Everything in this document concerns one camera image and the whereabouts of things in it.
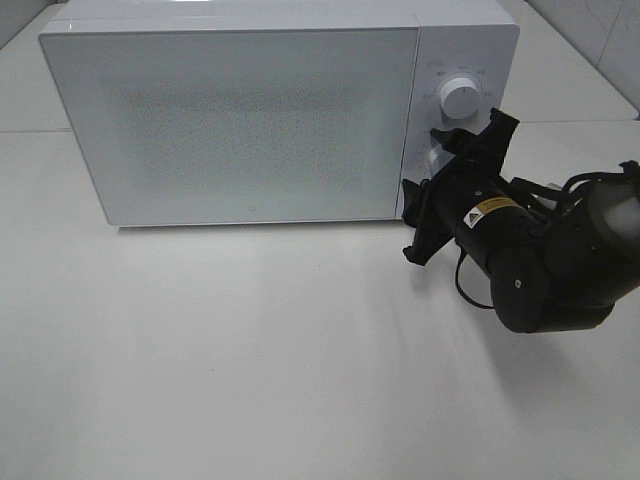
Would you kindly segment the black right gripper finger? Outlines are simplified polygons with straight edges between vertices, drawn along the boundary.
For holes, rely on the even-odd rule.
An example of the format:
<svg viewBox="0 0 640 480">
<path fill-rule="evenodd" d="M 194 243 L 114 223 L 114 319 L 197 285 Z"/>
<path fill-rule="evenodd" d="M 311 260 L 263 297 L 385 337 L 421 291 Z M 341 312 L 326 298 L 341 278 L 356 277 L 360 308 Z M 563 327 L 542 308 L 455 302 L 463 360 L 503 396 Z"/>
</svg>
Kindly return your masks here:
<svg viewBox="0 0 640 480">
<path fill-rule="evenodd" d="M 479 162 L 486 168 L 502 168 L 512 137 L 520 121 L 492 108 L 488 125 L 477 134 L 462 128 L 439 130 L 429 135 L 452 160 Z"/>
<path fill-rule="evenodd" d="M 403 249 L 403 254 L 410 263 L 425 265 L 452 238 L 453 233 L 440 219 L 422 220 L 413 243 Z"/>
</svg>

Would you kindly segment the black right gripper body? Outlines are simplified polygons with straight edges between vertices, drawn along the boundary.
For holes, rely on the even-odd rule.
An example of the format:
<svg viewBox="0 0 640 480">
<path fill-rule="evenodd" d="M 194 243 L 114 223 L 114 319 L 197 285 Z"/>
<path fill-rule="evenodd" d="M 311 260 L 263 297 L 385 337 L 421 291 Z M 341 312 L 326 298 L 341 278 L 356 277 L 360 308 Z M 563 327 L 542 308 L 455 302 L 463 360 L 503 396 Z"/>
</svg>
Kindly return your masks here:
<svg viewBox="0 0 640 480">
<path fill-rule="evenodd" d="M 467 250 L 507 250 L 515 247 L 515 208 L 499 208 L 470 227 L 470 211 L 484 200 L 503 197 L 502 168 L 479 162 L 451 160 L 432 179 L 402 181 L 402 219 L 414 228 L 422 220 L 440 219 Z"/>
</svg>

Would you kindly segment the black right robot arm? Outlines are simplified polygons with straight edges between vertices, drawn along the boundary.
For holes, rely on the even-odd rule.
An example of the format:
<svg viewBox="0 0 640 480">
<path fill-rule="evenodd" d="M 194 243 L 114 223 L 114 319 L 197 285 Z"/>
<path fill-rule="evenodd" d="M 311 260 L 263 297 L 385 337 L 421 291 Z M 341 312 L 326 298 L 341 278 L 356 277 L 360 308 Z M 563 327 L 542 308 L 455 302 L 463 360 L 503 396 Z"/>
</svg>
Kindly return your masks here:
<svg viewBox="0 0 640 480">
<path fill-rule="evenodd" d="M 447 243 L 490 283 L 490 309 L 516 333 L 586 330 L 639 285 L 639 165 L 587 172 L 559 187 L 501 170 L 515 118 L 498 109 L 479 133 L 432 129 L 438 166 L 404 180 L 406 259 L 425 265 Z"/>
</svg>

